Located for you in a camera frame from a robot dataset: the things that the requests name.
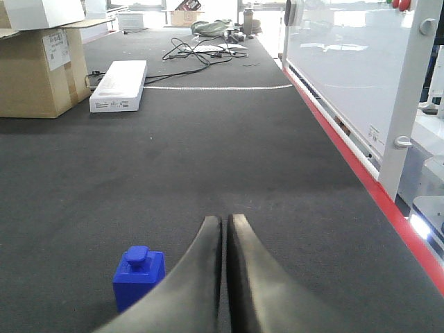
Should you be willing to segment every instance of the red edge strip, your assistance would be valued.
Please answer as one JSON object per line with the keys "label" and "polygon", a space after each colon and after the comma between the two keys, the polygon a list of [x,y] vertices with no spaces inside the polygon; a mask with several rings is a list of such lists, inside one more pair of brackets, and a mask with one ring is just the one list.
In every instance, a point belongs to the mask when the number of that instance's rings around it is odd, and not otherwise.
{"label": "red edge strip", "polygon": [[406,223],[406,219],[402,215],[401,211],[391,200],[390,196],[385,192],[381,184],[369,174],[364,165],[362,165],[362,163],[358,160],[350,148],[348,148],[335,129],[333,129],[329,122],[324,118],[301,86],[299,86],[299,84],[293,79],[290,71],[287,68],[284,68],[283,72],[295,85],[302,99],[307,104],[323,130],[327,133],[328,137],[338,148],[344,160],[346,160],[364,187],[367,188],[368,193],[377,203],[381,211],[385,214],[403,242],[418,260],[419,264],[424,268],[425,272],[433,281],[436,288],[438,288],[441,295],[444,296],[444,268],[430,252],[430,249],[428,249],[428,247],[424,244],[424,241],[416,234],[410,223]]}

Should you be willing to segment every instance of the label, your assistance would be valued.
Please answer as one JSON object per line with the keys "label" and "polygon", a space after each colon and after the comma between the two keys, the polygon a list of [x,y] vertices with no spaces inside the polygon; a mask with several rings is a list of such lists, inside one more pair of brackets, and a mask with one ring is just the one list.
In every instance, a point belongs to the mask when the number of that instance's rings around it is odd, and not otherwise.
{"label": "label", "polygon": [[120,109],[120,108],[129,108],[130,102],[129,101],[111,101],[111,102],[96,102],[95,103],[96,109],[108,109],[108,108],[114,108],[114,109]]}
{"label": "label", "polygon": [[44,36],[43,45],[50,71],[71,61],[68,38],[64,30],[59,29],[55,33]]}
{"label": "label", "polygon": [[370,128],[368,130],[368,138],[370,139],[370,141],[374,142],[377,142],[379,138],[379,131],[372,125],[370,125]]}

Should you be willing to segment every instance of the wire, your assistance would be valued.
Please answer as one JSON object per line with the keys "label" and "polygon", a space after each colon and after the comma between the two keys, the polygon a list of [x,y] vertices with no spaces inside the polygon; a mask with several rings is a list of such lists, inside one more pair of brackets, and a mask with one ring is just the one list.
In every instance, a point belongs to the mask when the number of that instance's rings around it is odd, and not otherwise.
{"label": "wire", "polygon": [[[216,40],[218,38],[222,38],[223,41],[225,42],[225,45],[227,46],[226,48],[223,48],[220,46],[220,50],[218,51],[213,51],[213,52],[197,52],[196,48],[198,46],[200,46],[201,44],[205,43],[205,42],[211,42],[213,40]],[[188,58],[189,56],[195,56],[196,59],[203,65],[202,67],[199,67],[197,69],[190,69],[187,71],[181,71],[178,73],[174,73],[174,74],[162,74],[162,75],[156,75],[156,76],[147,76],[145,77],[145,85],[150,85],[151,83],[154,82],[158,82],[161,80],[166,80],[168,78],[172,78],[174,76],[185,76],[185,75],[190,75],[190,74],[195,74],[198,73],[200,71],[203,71],[204,69],[207,69],[208,67],[212,66],[212,65],[217,65],[217,64],[222,64],[224,62],[229,62],[231,61],[233,58],[247,58],[248,57],[248,53],[246,52],[239,52],[239,51],[233,51],[229,46],[228,46],[228,41],[224,38],[224,36],[216,36],[213,38],[209,38],[206,40],[201,40],[197,45],[195,46],[190,46],[188,43],[183,42],[182,40],[180,40],[179,38],[173,37],[171,38],[171,43],[172,45],[174,45],[174,47],[172,48],[172,50],[166,52],[163,56],[162,56],[162,60],[173,60],[176,58]],[[220,61],[211,61],[210,59],[208,59],[207,57],[210,58],[225,58],[223,60]],[[87,80],[87,78],[89,77],[94,77],[96,78],[96,82],[100,82],[102,77],[105,75],[106,72],[101,72],[101,71],[92,71],[91,74],[88,74],[85,77],[85,81]]]}
{"label": "wire", "polygon": [[244,66],[244,67],[254,67],[254,66],[257,66],[257,65],[260,65],[260,62],[257,62],[255,64],[242,65],[242,66]]}
{"label": "wire", "polygon": [[[201,52],[195,51],[196,48],[198,46],[200,46],[202,43],[211,42],[211,41],[216,40],[218,38],[223,38],[223,40],[227,46],[227,49],[221,48],[220,51],[215,51],[213,53],[212,52],[202,52],[201,53]],[[197,68],[197,69],[192,69],[189,71],[181,71],[179,73],[174,73],[174,74],[147,76],[146,80],[145,80],[145,85],[150,85],[151,83],[165,80],[167,78],[172,78],[174,76],[184,76],[184,75],[195,74],[200,71],[203,71],[204,69],[207,69],[208,67],[210,67],[212,65],[217,65],[217,64],[224,63],[224,62],[229,62],[233,58],[240,58],[239,56],[236,57],[235,55],[233,55],[234,52],[230,51],[230,48],[228,47],[227,40],[222,36],[217,36],[217,37],[209,38],[206,40],[202,40],[196,46],[190,46],[188,43],[183,42],[182,40],[180,40],[179,38],[176,38],[176,37],[171,38],[171,43],[172,43],[172,45],[174,45],[174,47],[172,48],[172,50],[168,51],[167,53],[165,53],[162,56],[162,60],[172,60],[172,59],[176,59],[176,58],[188,58],[189,56],[193,55],[196,57],[197,60],[199,60],[199,62],[201,62],[203,64],[203,66],[200,68]],[[210,56],[213,58],[222,58],[223,52],[228,54],[228,57],[225,57],[228,59],[212,62],[211,60],[207,59],[204,56],[204,55],[206,55],[206,56]]]}

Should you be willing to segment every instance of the white frame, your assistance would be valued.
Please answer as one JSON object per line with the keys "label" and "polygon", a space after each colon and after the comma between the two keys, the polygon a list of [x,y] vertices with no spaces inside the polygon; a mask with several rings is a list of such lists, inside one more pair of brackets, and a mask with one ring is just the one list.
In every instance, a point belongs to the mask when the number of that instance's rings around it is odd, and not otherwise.
{"label": "white frame", "polygon": [[[300,21],[302,13],[301,10],[298,10],[298,7],[301,8],[302,6],[298,5],[301,5],[302,3],[303,0],[292,0],[293,7],[296,7],[296,12],[292,13],[291,15],[289,23],[290,26],[297,26],[298,22]],[[442,5],[442,0],[417,0],[384,154],[381,156],[380,160],[377,161],[377,163],[380,165],[379,171],[375,172],[375,167],[373,164],[367,159],[362,158],[362,155],[365,155],[350,138],[344,138],[343,131],[334,122],[329,112],[327,112],[324,108],[322,108],[323,110],[320,109],[323,116],[329,121],[335,131],[340,134],[344,142],[361,160],[370,175],[372,175],[382,184],[392,199],[396,197],[398,192],[399,181],[402,169],[404,167],[405,157],[407,155],[407,148],[411,145],[409,138],[415,122],[422,84],[424,83],[424,77],[427,71],[427,65],[429,63],[430,51],[432,50],[434,42],[434,31],[436,31]],[[424,35],[424,33],[421,33],[420,28],[426,19],[431,20],[431,27],[434,27],[434,31],[432,29],[432,31],[429,31],[427,35]],[[286,27],[284,55],[282,58],[283,68],[287,71],[290,71],[290,67],[297,69],[297,67],[293,66],[291,61],[288,59],[290,26]],[[314,102],[316,99],[311,96],[309,92],[307,93],[310,99]],[[325,104],[331,109],[333,114],[340,114],[340,112],[334,109],[334,105],[329,105],[328,103]],[[371,152],[371,148],[366,143],[365,138],[356,132],[352,132],[352,134],[368,149],[368,152]]]}

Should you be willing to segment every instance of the cardboard box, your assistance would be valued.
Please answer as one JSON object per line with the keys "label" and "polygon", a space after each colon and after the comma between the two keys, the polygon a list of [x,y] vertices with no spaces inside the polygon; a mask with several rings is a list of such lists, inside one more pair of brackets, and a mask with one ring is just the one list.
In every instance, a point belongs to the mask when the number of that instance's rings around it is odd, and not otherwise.
{"label": "cardboard box", "polygon": [[175,10],[199,10],[202,5],[198,0],[183,0]]}
{"label": "cardboard box", "polygon": [[171,25],[191,26],[194,22],[199,21],[203,13],[201,10],[172,10],[170,11]]}
{"label": "cardboard box", "polygon": [[8,19],[8,14],[6,14],[5,3],[0,0],[0,28],[10,28],[11,23]]}
{"label": "cardboard box", "polygon": [[79,0],[4,0],[12,29],[46,29],[82,21]]}
{"label": "cardboard box", "polygon": [[334,116],[334,121],[339,125],[341,130],[344,131],[344,133],[349,137],[350,136],[350,130],[347,128],[347,126],[340,120],[337,116]]}
{"label": "cardboard box", "polygon": [[0,117],[56,118],[90,96],[78,29],[0,40]]}

